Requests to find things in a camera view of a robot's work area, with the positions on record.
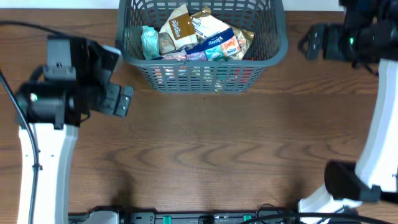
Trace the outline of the grey plastic basket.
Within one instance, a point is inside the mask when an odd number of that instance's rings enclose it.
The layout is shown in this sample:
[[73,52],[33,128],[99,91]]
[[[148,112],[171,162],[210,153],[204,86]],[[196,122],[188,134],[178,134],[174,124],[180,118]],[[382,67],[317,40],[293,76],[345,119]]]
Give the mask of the grey plastic basket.
[[149,85],[163,93],[238,93],[247,90],[253,82],[247,82],[239,88],[194,88],[191,82],[187,85],[175,86],[164,83],[159,85],[153,79],[152,69],[155,67],[177,66],[211,66],[218,67],[220,62],[189,62],[178,60],[146,60],[142,53],[142,26],[150,26],[159,30],[181,5],[186,5],[190,14],[199,12],[205,6],[217,19],[234,27],[254,32],[254,39],[241,62],[224,62],[224,65],[262,68],[278,64],[286,55],[288,40],[286,34],[285,14],[282,1],[240,1],[240,0],[120,0],[118,10],[118,29],[116,47],[121,50],[125,62],[136,66]]

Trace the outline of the orange spaghetti packet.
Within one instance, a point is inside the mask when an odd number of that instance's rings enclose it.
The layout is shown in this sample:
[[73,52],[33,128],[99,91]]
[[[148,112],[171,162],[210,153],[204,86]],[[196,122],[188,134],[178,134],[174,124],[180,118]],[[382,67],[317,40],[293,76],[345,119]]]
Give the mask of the orange spaghetti packet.
[[[229,59],[227,62],[241,62],[240,60],[231,60]],[[220,62],[219,66],[227,65],[223,64],[224,62]],[[223,88],[223,85],[226,85],[226,88],[232,88],[232,85],[237,84],[239,88],[243,87],[247,82],[253,82],[263,71],[262,68],[254,68],[254,67],[242,67],[237,65],[232,65],[228,67],[229,73],[227,78],[224,80],[221,86],[215,84],[216,77],[216,69],[218,67],[211,66],[165,66],[165,67],[155,67],[152,69],[153,71],[153,79],[159,84],[163,85],[164,83],[168,83],[169,85],[175,86],[177,82],[179,85],[187,85],[188,82],[191,82],[194,88],[203,85],[204,88],[210,88],[211,85],[214,85],[214,88]]]

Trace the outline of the teal small sachet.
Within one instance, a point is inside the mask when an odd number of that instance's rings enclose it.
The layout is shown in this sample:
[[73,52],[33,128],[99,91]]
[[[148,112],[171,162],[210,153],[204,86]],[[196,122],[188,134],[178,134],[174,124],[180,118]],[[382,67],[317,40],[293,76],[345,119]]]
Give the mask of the teal small sachet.
[[159,60],[159,33],[150,26],[142,26],[142,53],[146,60]]

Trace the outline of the brown mushroom snack bag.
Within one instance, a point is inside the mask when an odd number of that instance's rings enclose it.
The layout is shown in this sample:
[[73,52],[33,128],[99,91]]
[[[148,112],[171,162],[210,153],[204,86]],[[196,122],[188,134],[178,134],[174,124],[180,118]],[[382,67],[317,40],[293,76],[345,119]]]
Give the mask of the brown mushroom snack bag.
[[198,43],[187,6],[176,8],[159,32],[161,55]]

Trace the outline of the multicolour tissue pack row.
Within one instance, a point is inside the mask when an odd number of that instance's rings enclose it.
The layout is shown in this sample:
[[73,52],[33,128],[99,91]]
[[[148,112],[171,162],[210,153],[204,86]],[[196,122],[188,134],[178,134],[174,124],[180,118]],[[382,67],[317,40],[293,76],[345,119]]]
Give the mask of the multicolour tissue pack row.
[[232,28],[215,34],[193,47],[161,55],[164,60],[214,61],[218,57],[230,57],[241,48]]

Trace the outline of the gold rice bag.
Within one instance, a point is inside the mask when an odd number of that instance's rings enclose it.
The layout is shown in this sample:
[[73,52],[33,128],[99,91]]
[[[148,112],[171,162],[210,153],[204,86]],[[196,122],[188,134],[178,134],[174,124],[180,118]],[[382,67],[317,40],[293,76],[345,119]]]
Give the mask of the gold rice bag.
[[211,9],[208,6],[205,6],[200,12],[192,14],[190,18],[198,40],[206,39],[228,28],[232,28],[241,48],[239,53],[230,56],[233,60],[242,60],[252,44],[254,38],[253,32],[239,29],[217,19],[211,15]]

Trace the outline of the green lid spice jar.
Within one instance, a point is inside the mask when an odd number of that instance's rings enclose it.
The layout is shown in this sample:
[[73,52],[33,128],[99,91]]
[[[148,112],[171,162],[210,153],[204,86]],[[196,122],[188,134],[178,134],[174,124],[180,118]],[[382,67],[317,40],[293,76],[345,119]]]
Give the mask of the green lid spice jar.
[[[227,62],[229,60],[229,57],[218,57],[215,58],[217,62]],[[216,69],[216,77],[215,77],[215,84],[221,86],[224,82],[224,80],[227,78],[229,73],[228,67],[225,66],[220,66]]]

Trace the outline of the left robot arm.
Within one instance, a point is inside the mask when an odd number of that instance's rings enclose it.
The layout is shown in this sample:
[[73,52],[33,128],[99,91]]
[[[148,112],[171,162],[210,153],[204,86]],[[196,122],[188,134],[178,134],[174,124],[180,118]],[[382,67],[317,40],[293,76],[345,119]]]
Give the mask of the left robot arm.
[[80,125],[95,111],[125,117],[134,90],[111,83],[119,49],[81,37],[47,39],[47,63],[14,99],[22,152],[19,223],[67,223]]

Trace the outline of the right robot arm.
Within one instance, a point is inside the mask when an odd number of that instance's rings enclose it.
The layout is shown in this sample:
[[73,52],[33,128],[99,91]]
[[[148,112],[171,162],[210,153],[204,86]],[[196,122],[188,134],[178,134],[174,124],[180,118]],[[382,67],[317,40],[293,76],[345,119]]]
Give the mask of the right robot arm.
[[376,105],[360,158],[327,163],[323,185],[290,215],[296,223],[371,223],[355,210],[365,203],[397,203],[397,1],[340,5],[344,22],[312,25],[298,49],[308,60],[339,60],[355,69],[376,64]]

